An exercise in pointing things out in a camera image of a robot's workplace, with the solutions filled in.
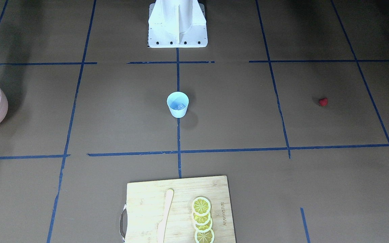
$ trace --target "lemon slice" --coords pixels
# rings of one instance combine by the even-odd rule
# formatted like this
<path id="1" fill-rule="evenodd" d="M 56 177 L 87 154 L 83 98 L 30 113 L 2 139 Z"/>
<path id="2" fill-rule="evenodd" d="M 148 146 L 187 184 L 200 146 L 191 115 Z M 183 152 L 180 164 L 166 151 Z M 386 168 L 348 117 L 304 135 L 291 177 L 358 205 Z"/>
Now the lemon slice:
<path id="1" fill-rule="evenodd" d="M 196 243 L 213 243 L 214 241 L 214 231 L 212 229 L 203 233 L 196 231 L 194 236 Z"/>
<path id="2" fill-rule="evenodd" d="M 196 221 L 195 221 L 195 222 L 193 222 L 193 226 L 194 226 L 194 229 L 197 232 L 205 233 L 205 232 L 209 231 L 213 227 L 213 219 L 209 220 L 204 225 L 198 225 L 198 224 L 196 224 Z"/>
<path id="3" fill-rule="evenodd" d="M 205 216 L 211 210 L 211 203 L 205 197 L 197 197 L 193 200 L 193 203 L 191 204 L 191 209 L 196 215 Z"/>
<path id="4" fill-rule="evenodd" d="M 197 225 L 206 225 L 211 220 L 211 214 L 207 214 L 205 216 L 193 214 L 192 216 Z"/>

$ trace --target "light blue cup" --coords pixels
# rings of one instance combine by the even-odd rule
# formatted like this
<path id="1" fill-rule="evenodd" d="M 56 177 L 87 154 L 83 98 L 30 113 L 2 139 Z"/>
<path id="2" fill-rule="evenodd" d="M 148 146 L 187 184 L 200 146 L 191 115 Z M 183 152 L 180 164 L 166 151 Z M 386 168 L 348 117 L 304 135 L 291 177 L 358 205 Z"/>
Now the light blue cup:
<path id="1" fill-rule="evenodd" d="M 183 92 L 173 92 L 168 96 L 167 104 L 175 118 L 181 118 L 187 112 L 188 97 Z"/>

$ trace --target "metal handle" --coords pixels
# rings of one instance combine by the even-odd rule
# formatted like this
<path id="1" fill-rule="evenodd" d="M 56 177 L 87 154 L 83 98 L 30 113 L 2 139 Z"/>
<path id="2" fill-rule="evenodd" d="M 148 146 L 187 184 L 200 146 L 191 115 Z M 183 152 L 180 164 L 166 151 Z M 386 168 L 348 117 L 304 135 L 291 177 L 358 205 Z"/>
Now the metal handle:
<path id="1" fill-rule="evenodd" d="M 124 214 L 124 212 L 126 212 L 126 215 L 127 215 L 127 203 L 124 204 L 124 207 L 122 209 L 122 212 L 121 212 L 121 216 L 119 217 L 119 221 L 120 221 L 120 224 L 119 224 L 119 233 L 121 234 L 122 236 L 122 242 L 125 242 L 125 233 L 122 232 L 122 215 Z"/>

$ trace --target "red berry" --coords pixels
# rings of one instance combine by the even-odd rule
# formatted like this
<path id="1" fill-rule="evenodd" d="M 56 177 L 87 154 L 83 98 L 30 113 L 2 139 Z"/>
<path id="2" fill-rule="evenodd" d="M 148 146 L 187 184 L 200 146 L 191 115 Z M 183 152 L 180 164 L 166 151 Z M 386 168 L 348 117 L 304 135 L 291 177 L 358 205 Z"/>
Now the red berry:
<path id="1" fill-rule="evenodd" d="M 326 106 L 328 104 L 328 98 L 323 98 L 319 100 L 321 106 Z"/>

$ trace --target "bamboo cutting board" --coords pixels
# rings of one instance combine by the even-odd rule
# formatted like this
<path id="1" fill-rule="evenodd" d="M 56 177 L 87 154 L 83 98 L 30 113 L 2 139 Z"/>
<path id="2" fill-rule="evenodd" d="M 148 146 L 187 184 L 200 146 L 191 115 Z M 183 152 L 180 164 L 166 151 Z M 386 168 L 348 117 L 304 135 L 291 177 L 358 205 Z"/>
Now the bamboo cutting board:
<path id="1" fill-rule="evenodd" d="M 214 243 L 235 243 L 227 177 L 199 177 L 127 184 L 127 243 L 156 243 L 163 220 L 165 194 L 173 189 L 164 243 L 196 243 L 191 203 L 196 197 L 211 202 Z"/>

